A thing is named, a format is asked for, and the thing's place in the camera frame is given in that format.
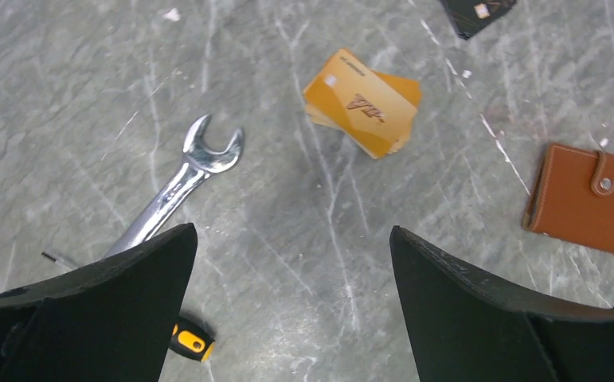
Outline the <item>brown leather card holder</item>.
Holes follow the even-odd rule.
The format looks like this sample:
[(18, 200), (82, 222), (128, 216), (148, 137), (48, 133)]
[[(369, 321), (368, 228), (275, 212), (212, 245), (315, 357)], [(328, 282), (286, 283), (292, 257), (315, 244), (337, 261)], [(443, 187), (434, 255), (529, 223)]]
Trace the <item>brown leather card holder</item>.
[(614, 253), (614, 154), (549, 144), (522, 227)]

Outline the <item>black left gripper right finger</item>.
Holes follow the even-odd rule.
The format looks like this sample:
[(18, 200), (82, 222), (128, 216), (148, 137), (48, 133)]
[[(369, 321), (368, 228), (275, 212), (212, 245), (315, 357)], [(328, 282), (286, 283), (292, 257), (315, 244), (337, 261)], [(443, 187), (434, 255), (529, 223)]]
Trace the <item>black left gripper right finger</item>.
[(396, 226), (393, 272), (422, 381), (614, 381), (614, 309), (528, 289)]

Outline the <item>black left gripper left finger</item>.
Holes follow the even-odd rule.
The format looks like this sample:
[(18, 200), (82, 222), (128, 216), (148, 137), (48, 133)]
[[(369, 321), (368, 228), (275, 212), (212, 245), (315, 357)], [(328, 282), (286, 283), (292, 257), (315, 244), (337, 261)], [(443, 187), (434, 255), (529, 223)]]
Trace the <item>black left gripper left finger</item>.
[(0, 381), (156, 381), (197, 251), (180, 224), (0, 294)]

